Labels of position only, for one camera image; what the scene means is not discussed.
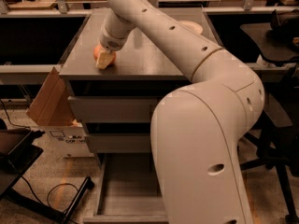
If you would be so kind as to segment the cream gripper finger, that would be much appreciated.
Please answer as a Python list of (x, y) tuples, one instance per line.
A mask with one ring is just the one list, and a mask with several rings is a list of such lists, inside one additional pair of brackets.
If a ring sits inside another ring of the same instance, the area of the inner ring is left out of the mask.
[(106, 69), (115, 60), (115, 53), (112, 51), (99, 50), (95, 52), (96, 67)]

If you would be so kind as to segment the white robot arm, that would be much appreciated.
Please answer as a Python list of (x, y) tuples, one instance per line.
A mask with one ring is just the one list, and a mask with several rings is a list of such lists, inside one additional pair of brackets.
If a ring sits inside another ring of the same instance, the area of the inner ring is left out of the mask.
[(151, 119), (169, 224), (253, 224), (237, 144), (262, 114), (262, 81), (229, 51), (157, 9), (156, 0), (107, 2), (105, 49), (121, 49), (138, 28), (191, 82), (167, 94)]

